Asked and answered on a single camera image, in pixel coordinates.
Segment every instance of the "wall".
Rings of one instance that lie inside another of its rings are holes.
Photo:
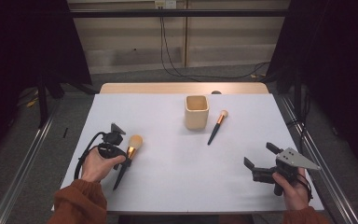
[[[153,9],[154,1],[68,0],[71,9]],[[177,1],[177,8],[286,9],[290,1]],[[160,18],[75,19],[92,74],[160,69]],[[283,18],[164,18],[175,67],[270,61]],[[162,43],[163,60],[170,60]]]

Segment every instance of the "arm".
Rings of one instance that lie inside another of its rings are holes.
[[[105,223],[106,199],[99,182],[124,160],[123,156],[105,159],[97,148],[92,149],[83,164],[81,179],[56,192],[55,212],[48,223]]]
[[[305,177],[304,168],[298,168],[298,173]],[[292,185],[287,180],[275,173],[274,180],[283,188],[283,198],[287,211],[283,213],[283,224],[324,224],[327,219],[317,213],[308,205],[308,193],[303,185],[295,182]]]

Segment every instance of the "aluminum rail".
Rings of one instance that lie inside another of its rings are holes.
[[[287,9],[72,9],[65,11],[24,12],[37,17],[142,18],[142,17],[287,17]]]
[[[7,192],[5,193],[5,196],[0,202],[0,224],[4,224],[7,222],[7,218],[10,215],[11,209],[13,208],[14,203],[20,195],[25,179],[31,171],[37,152],[45,141],[54,115],[57,113],[59,104],[60,101],[55,102],[53,108],[51,109],[51,114],[48,117],[48,120],[46,121],[45,125],[36,132],[36,136],[34,138],[33,143],[28,149],[28,152],[24,160],[22,161],[19,170],[17,171],[14,179],[12,180]]]
[[[294,112],[294,106],[291,100],[288,97],[283,96],[282,101],[291,119],[295,119],[296,114]],[[296,124],[296,130],[298,131],[298,134],[301,134],[301,132],[303,131],[303,127],[300,124]],[[306,149],[308,150],[311,158],[316,164],[322,167],[322,170],[320,171],[322,179],[330,195],[332,196],[339,212],[344,218],[345,223],[348,224],[358,223],[358,218],[354,213],[354,210],[351,207],[349,200],[345,196],[344,192],[342,191],[341,187],[337,183],[336,179],[331,174],[330,169],[328,168],[321,153],[319,152],[319,149],[316,147],[315,143],[310,137],[310,134],[308,133],[307,129],[304,130],[303,136],[304,136],[303,137],[304,145],[306,146]]]

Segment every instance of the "human hand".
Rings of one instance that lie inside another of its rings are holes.
[[[298,179],[307,183],[307,180],[304,179],[305,169],[298,168],[298,173],[300,174]],[[309,206],[308,192],[303,185],[299,184],[297,181],[289,184],[289,182],[278,173],[272,174],[272,177],[283,188],[283,198],[287,210],[301,210]]]
[[[122,163],[124,160],[126,160],[124,156],[105,159],[98,152],[98,148],[94,147],[83,163],[81,179],[88,182],[99,182],[109,174],[116,164]]]

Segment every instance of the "wooden cup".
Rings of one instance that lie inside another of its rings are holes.
[[[186,127],[190,130],[204,129],[209,115],[209,105],[206,96],[187,96],[185,108]]]

